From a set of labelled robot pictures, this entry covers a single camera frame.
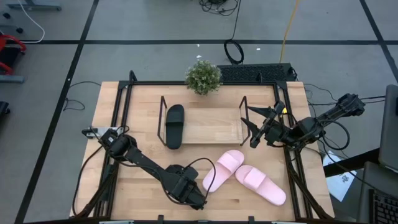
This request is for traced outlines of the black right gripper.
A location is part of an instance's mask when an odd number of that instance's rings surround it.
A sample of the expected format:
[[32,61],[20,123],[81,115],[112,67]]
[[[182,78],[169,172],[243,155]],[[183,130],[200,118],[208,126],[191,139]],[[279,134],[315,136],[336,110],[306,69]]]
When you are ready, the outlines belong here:
[[285,145],[292,146],[292,138],[289,137],[290,128],[278,122],[276,117],[282,115],[285,105],[280,100],[277,101],[273,108],[258,108],[248,106],[248,109],[260,114],[265,117],[262,126],[258,128],[254,123],[246,118],[241,118],[241,121],[248,127],[252,132],[252,138],[250,140],[250,146],[256,148],[264,138],[267,141],[268,146],[278,147],[274,142],[282,142]]

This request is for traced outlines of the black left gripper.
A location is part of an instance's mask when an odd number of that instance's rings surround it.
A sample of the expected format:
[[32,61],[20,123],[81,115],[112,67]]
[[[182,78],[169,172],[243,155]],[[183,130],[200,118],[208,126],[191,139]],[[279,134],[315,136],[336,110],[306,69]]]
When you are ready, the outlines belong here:
[[183,205],[189,205],[195,210],[203,210],[206,204],[205,196],[197,187],[197,183],[184,175],[174,175],[170,183],[170,196]]

